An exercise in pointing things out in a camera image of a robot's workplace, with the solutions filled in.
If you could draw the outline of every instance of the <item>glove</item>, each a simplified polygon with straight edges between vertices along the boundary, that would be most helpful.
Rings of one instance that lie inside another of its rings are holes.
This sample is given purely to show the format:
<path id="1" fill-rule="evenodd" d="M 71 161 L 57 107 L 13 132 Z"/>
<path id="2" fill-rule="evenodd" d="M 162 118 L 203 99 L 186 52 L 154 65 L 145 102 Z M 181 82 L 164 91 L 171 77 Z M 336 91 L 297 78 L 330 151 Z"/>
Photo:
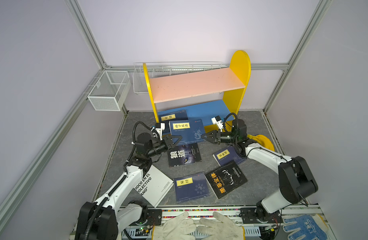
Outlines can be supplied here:
<path id="1" fill-rule="evenodd" d="M 245 231 L 243 227 L 236 226 L 232 220 L 218 212 L 213 212 L 213 216 L 221 222 L 216 222 L 206 218 L 200 219 L 200 224 L 208 227 L 198 226 L 197 231 L 210 235 L 209 237 L 203 238 L 203 240 L 245 239 Z"/>
<path id="2" fill-rule="evenodd" d="M 284 232 L 292 232 L 289 240 L 327 240 L 328 227 L 318 214 L 283 218 L 283 221 L 288 223 L 283 226 Z"/>
<path id="3" fill-rule="evenodd" d="M 187 235 L 196 230 L 192 218 L 187 218 L 188 212 L 169 219 L 163 226 L 155 226 L 152 240 L 195 240 L 195 236 Z"/>

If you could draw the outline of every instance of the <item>wire basket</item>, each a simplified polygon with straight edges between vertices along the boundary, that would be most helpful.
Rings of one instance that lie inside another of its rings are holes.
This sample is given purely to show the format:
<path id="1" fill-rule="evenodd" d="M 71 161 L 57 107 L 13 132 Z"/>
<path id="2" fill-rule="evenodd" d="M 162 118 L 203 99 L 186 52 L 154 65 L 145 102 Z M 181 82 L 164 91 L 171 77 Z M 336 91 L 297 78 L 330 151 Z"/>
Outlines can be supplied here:
<path id="1" fill-rule="evenodd" d="M 130 86 L 127 71 L 105 70 L 88 94 L 88 99 L 95 110 L 121 111 Z"/>
<path id="2" fill-rule="evenodd" d="M 148 94 L 142 63 L 134 63 L 133 92 L 139 95 Z M 150 78 L 159 78 L 183 73 L 194 73 L 222 67 L 221 62 L 177 62 L 147 63 Z"/>

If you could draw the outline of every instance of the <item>book cover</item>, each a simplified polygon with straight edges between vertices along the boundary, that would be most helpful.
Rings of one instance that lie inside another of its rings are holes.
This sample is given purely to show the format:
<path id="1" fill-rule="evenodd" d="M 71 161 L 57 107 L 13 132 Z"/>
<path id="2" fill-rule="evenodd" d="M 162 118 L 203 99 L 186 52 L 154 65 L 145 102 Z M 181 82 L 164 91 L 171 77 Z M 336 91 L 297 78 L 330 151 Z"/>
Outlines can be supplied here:
<path id="1" fill-rule="evenodd" d="M 168 163 L 170 167 L 199 161 L 201 161 L 201 155 L 197 143 L 175 146 L 172 150 L 168 151 Z"/>
<path id="2" fill-rule="evenodd" d="M 230 161 L 226 165 L 210 171 L 206 174 L 206 179 L 218 199 L 248 182 L 234 161 Z"/>
<path id="3" fill-rule="evenodd" d="M 171 113 L 159 114 L 158 116 L 160 123 L 165 123 L 165 129 L 162 133 L 170 133 L 169 121 L 171 120 L 188 120 L 187 111 L 179 110 Z"/>
<path id="4" fill-rule="evenodd" d="M 169 121 L 170 134 L 182 136 L 177 145 L 184 145 L 195 142 L 205 141 L 201 138 L 206 131 L 204 130 L 203 121 L 201 119 L 176 120 Z"/>
<path id="5" fill-rule="evenodd" d="M 237 152 L 233 146 L 228 146 L 215 152 L 213 154 L 213 158 L 217 161 L 219 166 L 223 166 L 232 160 L 235 161 L 237 164 L 240 164 L 246 160 L 246 158 L 237 155 Z"/>
<path id="6" fill-rule="evenodd" d="M 174 178 L 173 182 L 178 204 L 210 195 L 206 176 L 203 172 Z"/>
<path id="7" fill-rule="evenodd" d="M 172 186 L 173 181 L 152 165 L 134 189 L 153 207 L 157 207 Z"/>

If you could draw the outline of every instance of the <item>pink shelf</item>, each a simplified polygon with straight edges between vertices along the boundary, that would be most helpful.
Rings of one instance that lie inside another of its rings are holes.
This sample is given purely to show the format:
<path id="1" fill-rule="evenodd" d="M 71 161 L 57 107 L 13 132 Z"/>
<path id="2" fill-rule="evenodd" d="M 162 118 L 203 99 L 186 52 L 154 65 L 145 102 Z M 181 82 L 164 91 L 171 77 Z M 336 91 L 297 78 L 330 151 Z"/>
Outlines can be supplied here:
<path id="1" fill-rule="evenodd" d="M 154 103 L 244 88 L 230 68 L 150 79 Z"/>

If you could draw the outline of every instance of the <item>yellow title label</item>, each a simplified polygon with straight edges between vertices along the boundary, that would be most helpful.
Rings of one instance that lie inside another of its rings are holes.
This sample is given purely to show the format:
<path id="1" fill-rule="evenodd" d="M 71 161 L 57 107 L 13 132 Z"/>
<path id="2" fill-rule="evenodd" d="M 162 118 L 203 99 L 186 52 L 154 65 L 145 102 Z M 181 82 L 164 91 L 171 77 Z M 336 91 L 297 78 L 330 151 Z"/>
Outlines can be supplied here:
<path id="1" fill-rule="evenodd" d="M 177 186 L 182 186 L 182 185 L 187 185 L 187 184 L 193 183 L 191 177 L 190 178 L 183 179 L 183 180 L 178 180 L 176 182 L 177 182 Z"/>
<path id="2" fill-rule="evenodd" d="M 189 122 L 183 122 L 183 123 L 175 123 L 175 124 L 173 124 L 173 129 L 184 129 L 184 128 L 191 128 L 189 126 Z"/>
<path id="3" fill-rule="evenodd" d="M 221 152 L 221 153 L 217 154 L 217 158 L 218 158 L 218 159 L 221 159 L 221 158 L 225 157 L 225 156 L 226 156 L 226 155 L 228 155 L 228 154 L 229 154 L 229 151 L 228 151 L 227 149 L 225 149 L 225 151 L 223 151 L 223 152 Z"/>
<path id="4" fill-rule="evenodd" d="M 171 114 L 171 115 L 167 115 L 167 116 L 162 116 L 161 117 L 161 121 L 165 121 L 165 120 L 171 120 L 171 119 L 175 119 L 176 115 L 175 114 Z"/>

